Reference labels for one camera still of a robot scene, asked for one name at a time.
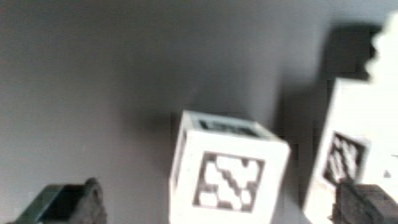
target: white block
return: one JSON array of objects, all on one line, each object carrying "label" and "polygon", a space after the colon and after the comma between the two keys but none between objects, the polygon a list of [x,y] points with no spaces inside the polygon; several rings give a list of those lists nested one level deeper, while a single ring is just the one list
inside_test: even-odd
[{"label": "white block", "polygon": [[183,112],[170,172],[170,224],[270,223],[289,148],[246,120]]}]

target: gray wall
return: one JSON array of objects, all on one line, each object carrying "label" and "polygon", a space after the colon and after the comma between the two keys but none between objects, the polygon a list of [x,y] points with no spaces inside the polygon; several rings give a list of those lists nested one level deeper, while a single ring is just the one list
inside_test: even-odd
[{"label": "gray wall", "polygon": [[94,176],[110,223],[167,223],[175,123],[191,109],[257,120],[289,140],[273,223],[305,223],[303,108],[321,116],[325,105],[291,98],[316,84],[332,28],[380,24],[396,7],[390,0],[0,1],[0,222],[47,183]]}]

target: white box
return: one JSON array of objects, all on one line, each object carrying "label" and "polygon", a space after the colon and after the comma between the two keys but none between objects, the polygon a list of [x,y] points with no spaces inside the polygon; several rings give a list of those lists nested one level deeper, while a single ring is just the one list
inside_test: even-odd
[{"label": "white box", "polygon": [[[350,176],[355,183],[378,184],[398,201],[398,152],[392,151],[396,141],[385,142],[385,138],[378,137],[378,133],[385,130],[396,133],[396,118],[389,117],[385,120],[387,114],[396,114],[396,111],[387,111],[385,107],[376,106],[389,97],[389,92],[380,96],[376,93],[374,85],[369,82],[335,79],[303,202],[303,214],[314,224],[332,224],[328,217],[335,202],[335,183],[342,176]],[[335,160],[341,160],[339,169],[342,167],[346,170],[342,172],[332,171]],[[355,174],[350,174],[350,161],[353,160]],[[334,176],[332,172],[344,173],[344,175]]]},{"label": "white box", "polygon": [[246,120],[183,112],[168,179],[170,224],[266,224],[289,147]]}]

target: black and white pattern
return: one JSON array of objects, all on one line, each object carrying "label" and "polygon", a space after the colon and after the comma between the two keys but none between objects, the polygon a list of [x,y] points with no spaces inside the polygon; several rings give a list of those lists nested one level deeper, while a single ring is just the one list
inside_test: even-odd
[{"label": "black and white pattern", "polygon": [[264,162],[206,152],[193,205],[252,212]]},{"label": "black and white pattern", "polygon": [[335,186],[341,179],[357,181],[362,169],[366,146],[334,133],[323,177]]},{"label": "black and white pattern", "polygon": [[204,130],[232,133],[236,135],[245,135],[250,137],[259,137],[255,132],[246,127],[232,126],[231,124],[220,123],[218,121],[209,122],[204,120],[199,120],[199,124]]}]

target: black object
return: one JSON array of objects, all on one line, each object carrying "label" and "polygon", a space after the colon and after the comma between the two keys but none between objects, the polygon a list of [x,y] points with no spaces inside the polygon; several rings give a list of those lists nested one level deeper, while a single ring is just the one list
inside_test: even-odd
[{"label": "black object", "polygon": [[12,224],[106,224],[103,191],[94,178],[83,185],[47,185]]},{"label": "black object", "polygon": [[334,224],[398,224],[398,204],[378,185],[337,185]]}]

